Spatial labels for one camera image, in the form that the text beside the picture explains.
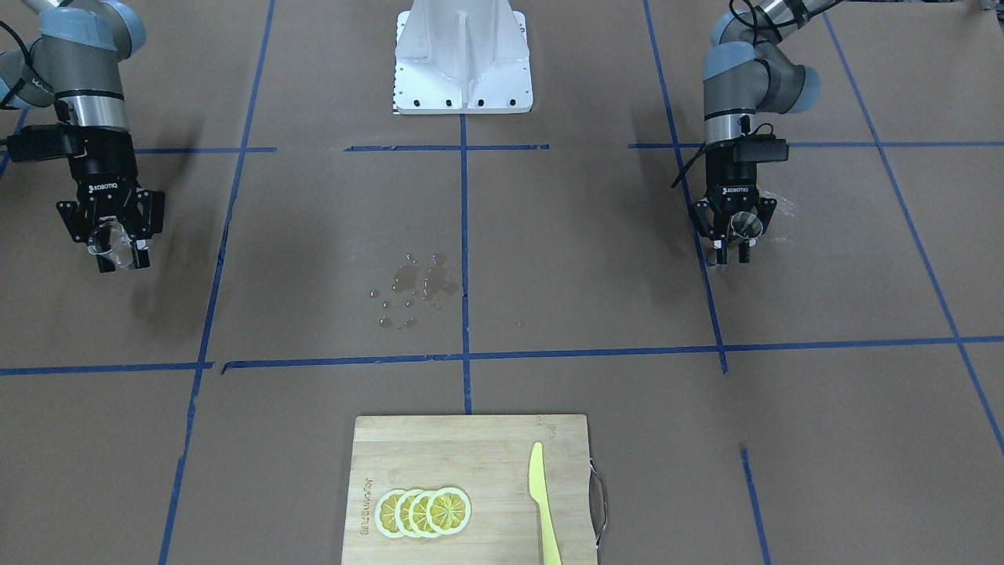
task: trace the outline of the white mounting plate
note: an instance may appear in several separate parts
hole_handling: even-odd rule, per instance
[[[494,4],[486,0],[477,0],[485,4]],[[397,40],[400,44],[405,26],[412,10],[398,15]],[[518,25],[519,33],[526,40],[526,16],[521,12],[512,11]],[[508,21],[498,22],[499,26],[508,25]],[[463,33],[464,25],[458,26]],[[447,41],[456,45],[458,60],[467,61],[471,56],[468,51],[478,48],[472,45],[475,41],[483,47],[482,52],[496,52],[494,42],[496,37],[473,37],[464,33],[466,41],[458,37],[428,37],[423,46],[438,41]],[[533,106],[533,86],[530,79],[530,61],[526,57],[520,59],[496,59],[487,65],[477,76],[449,75],[437,66],[435,55],[429,54],[423,58],[397,56],[394,72],[394,112],[402,114],[419,113],[521,113],[530,111]]]

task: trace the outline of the blue joint cap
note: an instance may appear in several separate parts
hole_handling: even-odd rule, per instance
[[[736,10],[737,14],[748,14],[749,10]],[[732,12],[725,12],[722,17],[718,18],[715,22],[714,27],[711,28],[711,46],[715,47],[722,42],[722,36],[725,35],[725,29],[729,27],[732,20],[736,19],[732,15]]]
[[[756,58],[753,45],[745,41],[729,41],[712,48],[704,57],[704,80]]]
[[[133,50],[129,54],[133,56],[147,44],[147,26],[143,24],[143,19],[133,11],[133,8],[130,8],[118,0],[101,0],[101,2],[114,8],[122,18],[122,21],[126,22],[126,28],[129,29],[130,42],[133,45]]]
[[[11,90],[10,84],[8,84],[7,81],[3,79],[3,76],[0,76],[0,100],[3,100],[3,98],[7,97],[7,94],[10,93],[10,90]],[[7,103],[18,109],[28,109],[34,107],[30,103],[21,99],[21,97],[18,96],[17,94],[11,96],[10,101]]]
[[[805,84],[802,85],[802,93],[798,94],[795,105],[791,106],[788,113],[798,113],[812,107],[815,100],[819,98],[819,91],[822,89],[822,80],[819,73],[811,66],[805,67]]]
[[[97,14],[77,8],[52,8],[38,15],[42,35],[114,51],[108,22]]]

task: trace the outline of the knife blade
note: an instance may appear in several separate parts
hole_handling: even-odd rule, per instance
[[[561,565],[554,525],[551,524],[551,507],[547,501],[547,483],[544,479],[544,446],[540,442],[533,445],[530,452],[529,469],[530,497],[540,511],[540,540],[543,547],[544,565]]]

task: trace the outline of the lemon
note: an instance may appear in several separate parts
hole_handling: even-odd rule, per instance
[[[394,523],[398,527],[398,531],[409,538],[421,537],[409,529],[408,516],[412,510],[412,502],[415,501],[415,497],[421,495],[422,493],[425,493],[425,490],[412,489],[411,491],[406,491],[394,505]]]
[[[389,491],[386,495],[381,497],[380,502],[376,503],[376,512],[379,513],[376,518],[376,529],[380,530],[381,534],[389,538],[404,538],[405,534],[401,533],[398,528],[398,523],[394,520],[394,509],[398,504],[398,499],[405,494],[403,489],[395,489],[394,491]]]
[[[426,521],[437,534],[449,536],[467,527],[471,519],[471,499],[455,487],[433,493],[426,508]]]
[[[440,534],[437,534],[429,525],[426,515],[426,509],[429,508],[429,501],[432,500],[432,496],[435,494],[436,491],[424,491],[421,495],[415,497],[412,501],[412,507],[408,510],[409,529],[423,538],[434,539],[440,537]]]

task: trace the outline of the metal handle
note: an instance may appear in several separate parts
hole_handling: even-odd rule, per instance
[[[603,537],[603,532],[606,531],[606,525],[608,523],[607,514],[606,514],[606,485],[603,484],[603,477],[601,475],[599,475],[598,471],[596,471],[596,466],[595,466],[595,463],[592,461],[592,458],[589,458],[589,473],[590,473],[590,475],[589,475],[589,481],[590,481],[590,483],[592,482],[592,478],[593,477],[595,477],[596,481],[599,482],[599,493],[600,493],[600,496],[602,497],[601,502],[602,502],[602,508],[603,508],[603,523],[599,526],[599,531],[595,530],[595,523],[596,523],[596,521],[595,520],[592,521],[592,523],[593,523],[593,533],[596,534],[596,552],[598,553],[599,552],[600,540]],[[589,490],[589,498],[590,498],[590,500],[592,498],[592,490],[591,489]],[[592,505],[591,504],[589,505],[589,517],[592,518]]]

